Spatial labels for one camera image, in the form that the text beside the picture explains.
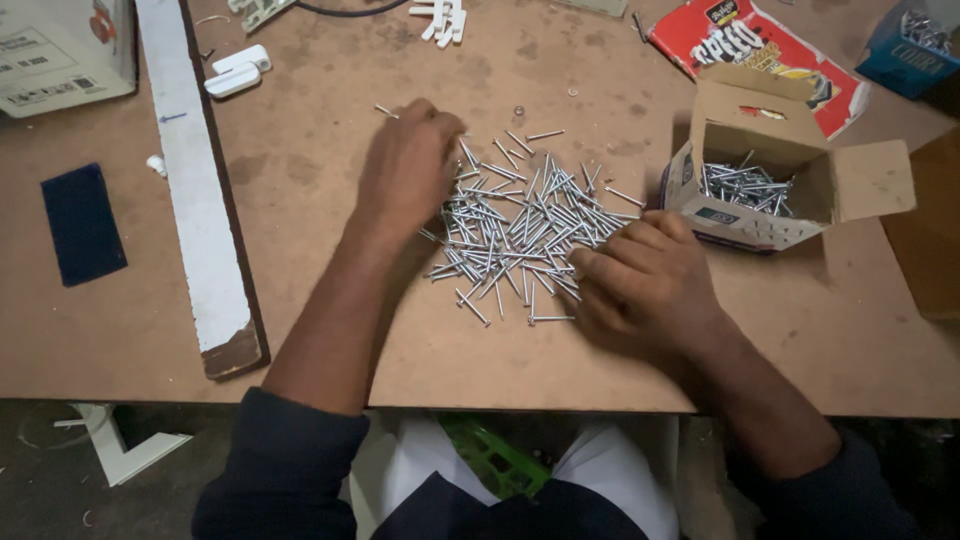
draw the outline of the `black cable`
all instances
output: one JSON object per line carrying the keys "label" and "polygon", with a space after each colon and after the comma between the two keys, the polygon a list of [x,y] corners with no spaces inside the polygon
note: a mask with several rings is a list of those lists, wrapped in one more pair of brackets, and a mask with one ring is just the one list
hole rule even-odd
{"label": "black cable", "polygon": [[321,15],[329,15],[331,17],[369,17],[371,15],[376,15],[378,13],[388,12],[393,8],[396,8],[407,2],[407,0],[395,0],[386,6],[380,6],[379,8],[374,8],[372,10],[364,10],[362,12],[339,12],[336,10],[327,10],[325,8],[318,8],[317,6],[311,6],[310,4],[304,4],[300,0],[294,4],[298,8],[304,8],[305,10],[319,13]]}

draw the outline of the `box of nails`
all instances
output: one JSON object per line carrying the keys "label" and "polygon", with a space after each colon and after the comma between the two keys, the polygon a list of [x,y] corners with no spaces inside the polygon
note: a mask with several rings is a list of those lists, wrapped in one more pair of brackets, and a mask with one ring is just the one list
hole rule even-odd
{"label": "box of nails", "polygon": [[827,228],[916,206],[906,144],[831,147],[803,81],[726,63],[698,77],[689,141],[660,203],[701,240],[773,254]]}
{"label": "box of nails", "polygon": [[960,2],[902,0],[876,25],[856,71],[916,99],[960,68]]}

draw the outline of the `person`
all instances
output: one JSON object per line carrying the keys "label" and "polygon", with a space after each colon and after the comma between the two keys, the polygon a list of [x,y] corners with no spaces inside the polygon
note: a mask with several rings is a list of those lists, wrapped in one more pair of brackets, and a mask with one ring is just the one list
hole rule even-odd
{"label": "person", "polygon": [[[262,386],[240,404],[224,473],[197,505],[196,538],[355,537],[338,493],[370,425],[363,410],[389,283],[448,196],[465,129],[418,99],[373,138],[342,240]],[[646,211],[568,260],[585,335],[627,353],[656,343],[690,375],[691,398],[722,419],[736,447],[732,479],[767,519],[761,537],[917,535],[873,450],[835,429],[720,306],[705,251],[679,214]],[[389,485],[373,538],[679,535],[669,498],[614,429],[581,433],[533,500],[498,501],[432,421],[401,428],[398,444],[403,463],[393,465],[405,474]]]}

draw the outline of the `pile of nails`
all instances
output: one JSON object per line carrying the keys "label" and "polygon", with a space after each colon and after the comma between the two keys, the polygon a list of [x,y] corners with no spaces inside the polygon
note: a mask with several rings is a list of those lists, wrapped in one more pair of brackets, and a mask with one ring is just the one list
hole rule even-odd
{"label": "pile of nails", "polygon": [[[563,132],[531,135],[525,140],[530,142]],[[519,137],[509,131],[506,133],[529,158],[536,154]],[[514,158],[527,158],[520,152],[504,148],[498,139],[494,139],[493,144],[514,170],[519,171]],[[503,320],[501,282],[505,283],[504,294],[509,295],[512,290],[523,305],[530,308],[527,317],[530,326],[573,319],[572,316],[538,316],[538,286],[551,296],[563,291],[579,301],[574,269],[565,255],[574,244],[596,247],[638,216],[607,211],[597,202],[594,184],[602,165],[590,175],[581,163],[583,178],[578,179],[576,174],[563,170],[548,152],[544,167],[528,181],[518,172],[481,162],[462,139],[460,145],[468,163],[461,163],[454,177],[453,195],[440,209],[444,231],[440,235],[426,229],[420,231],[444,245],[447,264],[436,265],[424,277],[432,282],[466,278],[469,281],[469,285],[464,286],[466,292],[459,287],[454,289],[457,306],[466,306],[484,327],[490,325],[490,320],[476,302],[492,291],[496,295],[500,320]],[[640,209],[645,206],[614,189],[605,189]],[[509,202],[516,206],[516,215],[507,218],[491,205],[491,201]],[[517,285],[513,273],[519,274],[520,285]]]}
{"label": "pile of nails", "polygon": [[917,10],[907,10],[900,21],[900,33],[906,39],[917,43],[927,49],[933,49],[951,54],[953,42],[950,40],[950,34],[935,20],[930,19],[930,15]]}
{"label": "pile of nails", "polygon": [[700,191],[708,197],[741,205],[756,211],[776,216],[793,217],[786,205],[787,191],[793,187],[794,178],[777,182],[759,165],[747,166],[754,156],[751,150],[739,166],[730,163],[704,163],[704,183]]}

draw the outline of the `hand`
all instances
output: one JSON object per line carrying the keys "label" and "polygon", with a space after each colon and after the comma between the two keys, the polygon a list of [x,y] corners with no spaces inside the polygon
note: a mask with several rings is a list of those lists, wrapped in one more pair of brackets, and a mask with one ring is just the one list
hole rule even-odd
{"label": "hand", "polygon": [[420,228],[446,199],[456,161],[450,156],[467,128],[418,98],[396,110],[373,137],[360,176],[355,213],[404,236]]}
{"label": "hand", "polygon": [[700,356],[739,332],[713,292],[703,248],[678,213],[645,212],[595,251],[577,249],[568,260],[581,277],[578,320],[614,341]]}

